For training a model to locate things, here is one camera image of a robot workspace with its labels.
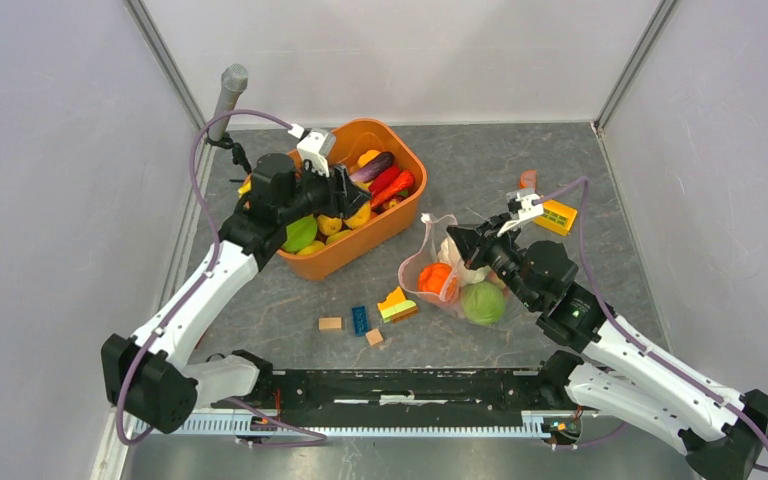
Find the green toy cabbage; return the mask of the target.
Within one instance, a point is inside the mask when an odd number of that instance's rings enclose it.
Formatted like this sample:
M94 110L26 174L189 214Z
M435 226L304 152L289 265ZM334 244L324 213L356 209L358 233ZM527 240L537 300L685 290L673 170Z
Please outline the green toy cabbage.
M503 290L495 284L482 281L461 290L460 304L467 320L479 325L492 325L503 316L506 298Z

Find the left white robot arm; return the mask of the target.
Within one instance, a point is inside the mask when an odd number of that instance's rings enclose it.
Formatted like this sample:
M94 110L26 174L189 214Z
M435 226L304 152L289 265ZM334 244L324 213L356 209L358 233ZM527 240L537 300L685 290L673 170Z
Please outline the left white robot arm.
M287 154L263 156L250 190L214 234L205 259L168 303L131 336L111 335L101 346L108 401L117 414L172 433L194 409L239 397L266 405L273 379L233 354L190 365L196 344L231 298L283 248L290 224L311 215L349 218L371 199L343 165L297 166Z

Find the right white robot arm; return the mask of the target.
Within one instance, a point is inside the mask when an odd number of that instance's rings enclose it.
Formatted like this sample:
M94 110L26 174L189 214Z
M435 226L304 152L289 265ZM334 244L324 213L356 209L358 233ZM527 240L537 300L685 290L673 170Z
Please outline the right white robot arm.
M661 439L704 479L768 472L768 395L740 392L647 339L596 293L557 242L519 248L499 221L449 226L469 269L490 268L531 312L557 351L537 382L551 408L570 401Z

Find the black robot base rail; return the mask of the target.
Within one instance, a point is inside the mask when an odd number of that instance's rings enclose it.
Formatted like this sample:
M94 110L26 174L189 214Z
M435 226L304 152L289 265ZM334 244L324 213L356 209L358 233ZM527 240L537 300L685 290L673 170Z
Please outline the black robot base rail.
M578 408L530 368L274 370L244 400L299 427L508 427Z

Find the clear zip top bag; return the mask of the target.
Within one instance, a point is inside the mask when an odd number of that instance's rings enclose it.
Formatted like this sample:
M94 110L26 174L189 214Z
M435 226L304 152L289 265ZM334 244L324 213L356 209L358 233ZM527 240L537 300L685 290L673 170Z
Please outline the clear zip top bag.
M400 287L447 314L491 326L508 307L509 289L488 267L468 269L446 229L458 224L453 215L420 216L425 231L416 253L398 270Z

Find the orange toy pumpkin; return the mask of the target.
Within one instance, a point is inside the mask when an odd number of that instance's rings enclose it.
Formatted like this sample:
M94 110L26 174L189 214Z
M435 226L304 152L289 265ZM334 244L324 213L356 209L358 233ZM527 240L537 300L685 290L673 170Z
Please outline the orange toy pumpkin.
M435 294L448 300L456 295L458 282L449 265L435 262L420 271L417 287L420 292Z

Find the white toy cauliflower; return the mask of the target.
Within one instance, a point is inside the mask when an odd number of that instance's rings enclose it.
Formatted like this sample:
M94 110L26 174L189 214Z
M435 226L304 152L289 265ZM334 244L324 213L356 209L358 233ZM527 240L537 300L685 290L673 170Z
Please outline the white toy cauliflower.
M439 262L449 265L462 285L471 285L484 281L492 272L490 267L484 266L477 270L468 269L455 245L455 242L447 236L441 241L437 251Z

